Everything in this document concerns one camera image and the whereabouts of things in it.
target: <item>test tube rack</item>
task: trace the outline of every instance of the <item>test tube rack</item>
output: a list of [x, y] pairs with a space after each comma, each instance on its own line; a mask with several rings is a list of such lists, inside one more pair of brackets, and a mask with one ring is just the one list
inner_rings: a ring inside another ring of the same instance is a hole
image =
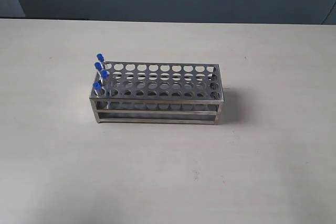
[[106, 61], [104, 68], [103, 94], [90, 93], [97, 123], [218, 124], [224, 92], [217, 64]]

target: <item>perforated metal plate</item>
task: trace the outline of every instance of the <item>perforated metal plate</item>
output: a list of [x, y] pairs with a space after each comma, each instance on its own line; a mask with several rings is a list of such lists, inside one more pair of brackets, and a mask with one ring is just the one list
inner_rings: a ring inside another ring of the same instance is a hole
[[106, 69], [104, 95], [93, 89], [90, 95], [97, 122], [218, 122], [224, 103], [218, 65], [108, 61]]

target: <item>table surface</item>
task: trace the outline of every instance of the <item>table surface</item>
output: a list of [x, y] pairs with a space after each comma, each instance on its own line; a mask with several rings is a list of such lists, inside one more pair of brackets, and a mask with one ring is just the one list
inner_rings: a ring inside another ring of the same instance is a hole
[[[0, 20], [0, 223], [335, 223], [336, 26]], [[96, 54], [218, 63], [222, 124], [97, 124]]]

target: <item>blue test tube cap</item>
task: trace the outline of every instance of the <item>blue test tube cap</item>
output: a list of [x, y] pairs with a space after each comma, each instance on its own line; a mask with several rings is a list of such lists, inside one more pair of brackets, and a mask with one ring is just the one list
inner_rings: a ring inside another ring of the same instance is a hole
[[109, 73], [108, 73], [106, 70], [103, 70], [103, 71], [101, 72], [101, 77], [102, 77], [103, 79], [107, 79], [107, 76], [109, 76]]
[[99, 84], [99, 82], [95, 82], [95, 83], [93, 84], [93, 88], [94, 88], [95, 90], [101, 90], [101, 85]]
[[104, 61], [104, 56], [102, 54], [97, 54], [97, 58], [100, 62]]
[[100, 64], [100, 62], [96, 62], [96, 63], [94, 64], [94, 67], [95, 67], [98, 71], [100, 71], [100, 70], [103, 69], [103, 67], [102, 67], [102, 65]]

